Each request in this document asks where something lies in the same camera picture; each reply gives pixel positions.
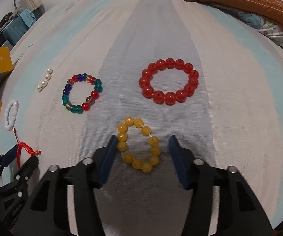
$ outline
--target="multicolored beaded bracelet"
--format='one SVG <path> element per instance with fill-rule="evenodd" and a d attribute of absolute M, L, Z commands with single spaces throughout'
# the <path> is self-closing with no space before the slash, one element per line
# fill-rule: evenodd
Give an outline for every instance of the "multicolored beaded bracelet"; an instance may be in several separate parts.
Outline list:
<path fill-rule="evenodd" d="M 136 159 L 132 154 L 130 153 L 124 153 L 127 150 L 127 126 L 134 125 L 136 128 L 141 129 L 141 133 L 144 136 L 149 136 L 148 143 L 151 146 L 151 154 L 152 156 L 149 159 L 149 162 L 142 163 L 140 160 Z M 133 119 L 132 117 L 128 116 L 125 118 L 124 123 L 120 123 L 117 127 L 119 133 L 117 135 L 118 143 L 117 143 L 117 149 L 122 152 L 122 157 L 125 163 L 131 163 L 132 167 L 134 169 L 141 169 L 144 173 L 149 173 L 152 170 L 152 167 L 154 165 L 159 164 L 159 158 L 158 155 L 161 154 L 161 149 L 158 147 L 159 140 L 156 136 L 151 136 L 151 129 L 148 126 L 144 126 L 144 122 L 142 119 L 137 118 Z"/>
<path fill-rule="evenodd" d="M 95 86 L 95 90 L 91 92 L 91 96 L 87 97 L 86 102 L 82 105 L 73 105 L 69 101 L 69 94 L 72 89 L 72 86 L 75 82 L 84 81 L 91 83 Z M 103 91 L 102 82 L 100 79 L 96 79 L 88 74 L 74 75 L 72 79 L 68 79 L 65 89 L 63 90 L 62 100 L 63 105 L 67 110 L 70 110 L 72 113 L 83 113 L 84 111 L 89 111 L 90 106 L 95 103 L 95 99 L 98 99 L 99 93 Z"/>
<path fill-rule="evenodd" d="M 160 90 L 153 90 L 153 87 L 150 85 L 150 81 L 153 78 L 152 75 L 156 74 L 158 70 L 163 71 L 166 68 L 176 68 L 188 74 L 188 83 L 182 90 L 178 90 L 176 93 L 170 91 L 166 94 Z M 176 61 L 173 58 L 168 58 L 166 61 L 159 59 L 156 63 L 150 63 L 148 68 L 142 71 L 141 76 L 139 86 L 142 89 L 143 96 L 145 98 L 153 98 L 153 101 L 157 104 L 165 102 L 167 105 L 174 105 L 176 101 L 184 102 L 187 97 L 193 96 L 195 89 L 199 85 L 199 73 L 193 69 L 191 63 L 184 64 L 182 59 L 177 59 Z"/>

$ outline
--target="blue cloth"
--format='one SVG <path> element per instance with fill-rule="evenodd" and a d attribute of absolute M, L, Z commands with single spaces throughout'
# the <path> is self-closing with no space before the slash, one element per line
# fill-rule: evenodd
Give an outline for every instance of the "blue cloth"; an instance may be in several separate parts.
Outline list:
<path fill-rule="evenodd" d="M 36 22 L 36 18 L 29 8 L 24 9 L 19 16 L 29 28 Z"/>

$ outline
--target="silver screw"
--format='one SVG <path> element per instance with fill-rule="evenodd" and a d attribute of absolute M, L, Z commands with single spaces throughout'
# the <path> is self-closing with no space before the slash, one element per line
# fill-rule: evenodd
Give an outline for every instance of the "silver screw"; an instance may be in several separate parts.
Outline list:
<path fill-rule="evenodd" d="M 228 168 L 228 170 L 229 170 L 231 173 L 236 173 L 236 172 L 238 171 L 237 168 L 234 167 L 234 166 L 230 166 L 230 167 Z"/>
<path fill-rule="evenodd" d="M 83 160 L 83 164 L 84 164 L 84 165 L 89 165 L 89 164 L 91 164 L 91 163 L 93 163 L 92 158 L 86 158 L 86 159 Z"/>
<path fill-rule="evenodd" d="M 57 169 L 58 169 L 58 166 L 57 166 L 57 165 L 52 165 L 52 166 L 49 167 L 49 171 L 51 171 L 51 172 L 54 172 L 54 171 L 56 171 Z"/>
<path fill-rule="evenodd" d="M 195 160 L 194 160 L 194 164 L 195 164 L 195 165 L 200 165 L 200 166 L 201 166 L 201 165 L 203 165 L 204 163 L 205 163 L 205 162 L 204 162 L 203 160 L 201 160 L 201 159 L 195 159 Z"/>

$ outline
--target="red braided bracelet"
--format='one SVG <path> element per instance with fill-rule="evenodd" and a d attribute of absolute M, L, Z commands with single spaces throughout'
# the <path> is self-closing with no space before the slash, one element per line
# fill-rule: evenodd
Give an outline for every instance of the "red braided bracelet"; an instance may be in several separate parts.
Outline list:
<path fill-rule="evenodd" d="M 184 88 L 176 93 L 169 91 L 164 94 L 160 90 L 154 91 L 150 85 L 150 81 L 153 78 L 152 75 L 156 74 L 158 70 L 163 71 L 166 68 L 172 69 L 174 67 L 188 74 L 189 80 Z M 193 96 L 195 89 L 199 85 L 199 73 L 193 69 L 191 63 L 184 64 L 182 59 L 177 59 L 176 61 L 172 58 L 168 58 L 166 61 L 159 59 L 156 63 L 150 63 L 148 68 L 142 71 L 141 76 L 139 86 L 142 88 L 143 96 L 145 98 L 153 98 L 153 101 L 157 104 L 165 102 L 167 105 L 174 105 L 176 101 L 184 102 L 187 97 Z"/>

